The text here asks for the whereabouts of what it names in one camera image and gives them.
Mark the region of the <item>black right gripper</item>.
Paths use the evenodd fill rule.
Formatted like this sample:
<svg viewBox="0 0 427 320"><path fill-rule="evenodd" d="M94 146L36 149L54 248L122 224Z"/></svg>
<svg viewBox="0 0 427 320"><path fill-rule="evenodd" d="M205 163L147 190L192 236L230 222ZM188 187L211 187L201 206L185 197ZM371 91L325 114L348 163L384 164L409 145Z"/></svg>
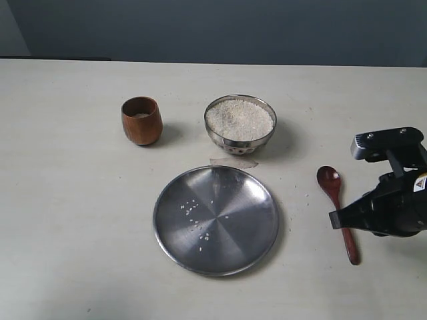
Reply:
<svg viewBox="0 0 427 320"><path fill-rule="evenodd" d="M392 172L380 176L372 199L361 197L330 212L333 229L370 230L372 207L376 236L411 237L426 230L426 151L388 150L386 158ZM417 183L424 188L415 191Z"/></svg>

